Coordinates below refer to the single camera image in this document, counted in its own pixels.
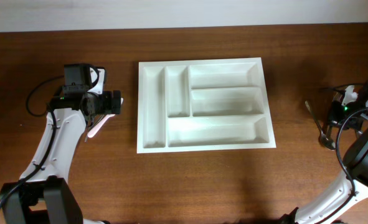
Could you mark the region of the metal spoon bowl down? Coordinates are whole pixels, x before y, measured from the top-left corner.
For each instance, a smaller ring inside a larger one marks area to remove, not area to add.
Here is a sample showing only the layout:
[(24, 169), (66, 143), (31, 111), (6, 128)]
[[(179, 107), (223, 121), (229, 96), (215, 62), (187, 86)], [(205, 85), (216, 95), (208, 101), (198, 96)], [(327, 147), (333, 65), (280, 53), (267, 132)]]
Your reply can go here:
[(306, 106), (307, 110), (309, 111), (309, 113), (311, 114), (311, 116), (313, 117), (313, 120), (314, 120), (314, 122), (315, 122), (315, 124), (316, 124), (316, 126), (317, 126), (317, 128), (320, 132), (319, 143), (322, 146), (324, 146), (325, 148), (327, 148), (331, 151), (334, 151), (336, 149), (336, 145), (335, 145), (334, 141), (331, 138), (327, 137), (327, 135), (324, 133), (323, 128), (322, 128), (321, 124), (319, 123), (319, 121), (318, 121), (318, 119), (317, 119), (317, 117), (316, 117), (309, 101), (305, 101), (305, 106)]

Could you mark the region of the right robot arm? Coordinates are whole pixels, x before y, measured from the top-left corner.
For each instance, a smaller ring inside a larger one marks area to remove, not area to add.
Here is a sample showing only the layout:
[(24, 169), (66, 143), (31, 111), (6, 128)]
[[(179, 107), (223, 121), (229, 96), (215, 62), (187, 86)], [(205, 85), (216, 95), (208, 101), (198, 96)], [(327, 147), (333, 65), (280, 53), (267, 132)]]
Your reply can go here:
[(337, 179), (315, 200), (284, 214), (278, 223), (339, 223), (339, 217), (368, 198), (368, 81), (355, 90), (350, 83), (333, 88), (320, 143), (336, 153)]

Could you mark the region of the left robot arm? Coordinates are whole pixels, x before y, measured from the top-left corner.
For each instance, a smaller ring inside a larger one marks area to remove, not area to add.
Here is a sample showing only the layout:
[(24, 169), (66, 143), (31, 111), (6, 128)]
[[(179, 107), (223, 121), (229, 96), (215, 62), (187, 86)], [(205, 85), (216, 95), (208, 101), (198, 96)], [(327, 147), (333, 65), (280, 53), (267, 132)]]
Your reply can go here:
[(17, 182), (1, 188), (6, 223), (90, 223), (68, 186), (70, 166), (80, 139), (94, 137), (120, 114), (123, 98), (119, 90), (103, 89), (104, 67), (65, 65), (62, 78), (43, 113), (46, 127), (30, 164)]

